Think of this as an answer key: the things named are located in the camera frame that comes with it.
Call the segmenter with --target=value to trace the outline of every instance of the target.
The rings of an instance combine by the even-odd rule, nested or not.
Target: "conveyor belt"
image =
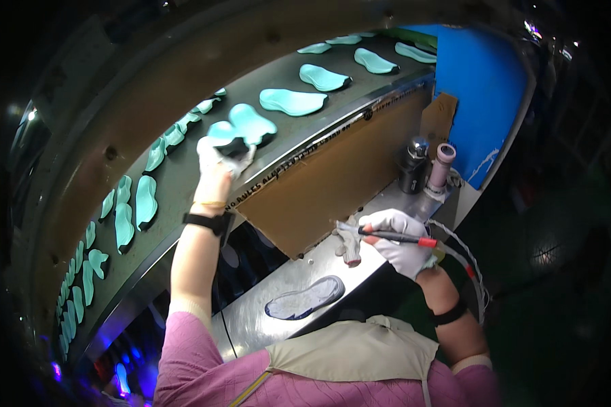
[[[421,64],[394,52],[396,40],[387,37],[363,38],[357,45],[333,45],[327,52],[315,54],[292,53],[257,69],[226,86],[227,95],[222,102],[215,102],[213,109],[200,114],[202,120],[194,125],[179,147],[165,158],[163,163],[152,172],[158,186],[155,198],[158,213],[154,224],[146,232],[135,231],[133,245],[125,255],[119,255],[115,246],[114,215],[110,214],[102,224],[97,224],[96,240],[93,248],[98,248],[110,256],[111,264],[105,280],[94,278],[94,297],[92,305],[86,310],[84,322],[77,328],[77,335],[70,345],[68,360],[71,363],[84,354],[86,347],[105,321],[121,297],[118,291],[130,275],[138,268],[152,251],[181,224],[183,213],[190,206],[193,192],[199,181],[199,159],[196,145],[199,138],[206,134],[208,127],[220,120],[227,120],[228,111],[237,103],[248,103],[258,113],[273,121],[278,127],[276,139],[257,152],[256,160],[266,156],[277,156],[290,151],[297,144],[295,137],[302,136],[302,130],[313,126],[318,120],[325,121],[327,115],[343,108],[348,103],[372,91],[390,85],[404,77],[424,76],[434,71],[431,65]],[[364,47],[378,53],[383,58],[399,64],[401,70],[396,75],[370,74],[362,65],[353,60],[356,48]],[[311,63],[353,78],[352,84],[342,91],[328,93],[329,98],[323,109],[306,117],[289,117],[277,111],[266,111],[259,103],[259,93],[265,88],[286,88],[293,91],[317,92],[316,89],[299,79],[298,71],[302,64]],[[135,192],[138,179],[147,163],[145,152],[131,166],[127,174],[132,179],[131,199],[132,222],[135,223]],[[101,208],[97,208],[93,220],[97,221]],[[75,278],[81,284],[81,277]]]

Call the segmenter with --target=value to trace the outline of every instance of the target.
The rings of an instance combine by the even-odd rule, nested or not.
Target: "floor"
[[[514,160],[510,168],[517,167]],[[609,322],[611,192],[605,177],[597,169],[568,181],[551,169],[544,175],[534,186],[534,203],[519,213],[511,191],[525,177],[504,164],[456,230],[493,296],[485,332],[505,406],[574,404]],[[454,259],[441,265],[463,296],[471,293]],[[309,331],[374,314],[403,319],[436,338],[422,291],[389,265]]]

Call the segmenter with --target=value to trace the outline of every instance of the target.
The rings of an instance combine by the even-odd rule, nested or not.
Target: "work glove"
[[[348,225],[355,226],[356,231],[343,231],[337,228],[333,229],[333,234],[339,236],[342,239],[342,245],[335,250],[335,256],[342,256],[344,263],[349,267],[355,267],[362,259],[359,257],[359,238],[360,235],[357,231],[358,221],[355,216],[349,216],[349,220],[346,221]]]
[[[230,158],[222,155],[216,148],[212,137],[202,137],[197,142],[197,154],[199,155],[199,171],[201,174],[208,174],[213,167],[222,163],[224,167],[231,173],[232,179],[237,179],[240,174],[251,165],[253,162],[253,154],[256,152],[256,146],[250,145],[249,151],[241,158]]]
[[[429,237],[424,224],[396,209],[381,210],[360,217],[359,225],[367,232],[389,231]],[[364,241],[372,245],[398,273],[412,281],[421,270],[432,267],[437,260],[436,256],[432,255],[432,249],[414,243],[397,244],[375,236],[365,236]]]

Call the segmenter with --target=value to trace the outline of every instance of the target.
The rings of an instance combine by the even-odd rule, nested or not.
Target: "worker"
[[[217,224],[204,219],[224,213],[231,181],[254,150],[235,160],[200,140],[197,152],[201,177],[189,209],[197,217],[188,220],[174,253],[154,407],[500,405],[482,329],[446,272],[424,268],[430,249],[374,236],[365,241],[423,289],[439,343],[404,321],[374,316],[335,322],[224,363],[210,320],[220,237]],[[397,210],[363,221],[368,231],[425,234],[423,224]],[[439,346],[450,367],[434,358]]]

